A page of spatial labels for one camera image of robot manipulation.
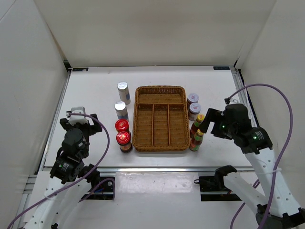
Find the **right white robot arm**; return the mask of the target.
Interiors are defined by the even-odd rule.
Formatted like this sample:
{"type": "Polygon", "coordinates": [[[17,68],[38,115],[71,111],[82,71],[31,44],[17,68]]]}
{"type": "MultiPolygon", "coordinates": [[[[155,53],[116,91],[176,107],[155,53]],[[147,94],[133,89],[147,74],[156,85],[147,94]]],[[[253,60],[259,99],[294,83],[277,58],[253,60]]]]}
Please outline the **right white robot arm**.
{"type": "Polygon", "coordinates": [[[214,186],[221,191],[233,191],[255,214],[261,229],[292,229],[305,222],[305,210],[292,195],[279,168],[273,144],[261,127],[253,127],[243,104],[227,105],[224,111],[207,110],[199,129],[215,137],[233,140],[250,162],[260,182],[261,194],[248,184],[233,166],[216,169],[214,186]]]}

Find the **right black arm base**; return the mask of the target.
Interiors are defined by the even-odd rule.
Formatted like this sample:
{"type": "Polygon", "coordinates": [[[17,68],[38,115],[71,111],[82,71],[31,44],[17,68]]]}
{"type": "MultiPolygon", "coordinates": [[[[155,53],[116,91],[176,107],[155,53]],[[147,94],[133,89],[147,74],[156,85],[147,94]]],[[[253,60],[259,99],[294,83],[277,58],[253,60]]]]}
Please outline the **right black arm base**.
{"type": "Polygon", "coordinates": [[[219,188],[214,176],[199,176],[193,182],[200,188],[202,202],[241,201],[240,198],[229,189],[219,188]]]}

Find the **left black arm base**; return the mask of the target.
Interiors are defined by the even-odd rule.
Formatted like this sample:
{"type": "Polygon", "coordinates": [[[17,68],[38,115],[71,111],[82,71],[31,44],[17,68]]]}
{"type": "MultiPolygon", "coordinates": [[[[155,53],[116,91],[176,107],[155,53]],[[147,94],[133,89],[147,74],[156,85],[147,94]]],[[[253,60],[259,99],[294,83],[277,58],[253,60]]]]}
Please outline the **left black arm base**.
{"type": "Polygon", "coordinates": [[[91,188],[80,199],[84,200],[114,200],[115,174],[100,173],[100,177],[91,183],[91,188]]]}

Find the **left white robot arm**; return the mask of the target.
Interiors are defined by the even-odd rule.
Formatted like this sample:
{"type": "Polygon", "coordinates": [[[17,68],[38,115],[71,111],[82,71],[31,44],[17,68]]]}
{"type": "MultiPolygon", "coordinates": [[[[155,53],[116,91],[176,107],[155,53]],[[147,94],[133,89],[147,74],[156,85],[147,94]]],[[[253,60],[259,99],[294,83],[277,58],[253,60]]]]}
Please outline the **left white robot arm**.
{"type": "Polygon", "coordinates": [[[105,131],[96,114],[70,111],[60,120],[66,131],[50,179],[42,200],[28,207],[35,209],[26,229],[58,229],[87,191],[95,191],[100,185],[97,165],[86,166],[89,156],[90,136],[105,131]]]}

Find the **yellow-cap sauce bottle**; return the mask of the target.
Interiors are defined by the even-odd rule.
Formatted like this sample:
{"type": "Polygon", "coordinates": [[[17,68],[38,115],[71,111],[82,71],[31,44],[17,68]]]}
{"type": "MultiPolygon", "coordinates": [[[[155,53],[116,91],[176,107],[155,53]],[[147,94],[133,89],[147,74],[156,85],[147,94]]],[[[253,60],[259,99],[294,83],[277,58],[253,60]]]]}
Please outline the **yellow-cap sauce bottle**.
{"type": "Polygon", "coordinates": [[[199,125],[203,122],[204,120],[204,115],[203,114],[198,114],[197,118],[193,122],[191,128],[190,128],[190,138],[192,138],[195,133],[197,132],[199,125]]]}
{"type": "Polygon", "coordinates": [[[198,151],[200,148],[200,145],[203,142],[203,135],[204,133],[200,131],[200,129],[197,130],[197,132],[194,134],[194,136],[191,139],[189,149],[192,151],[198,151]]]}

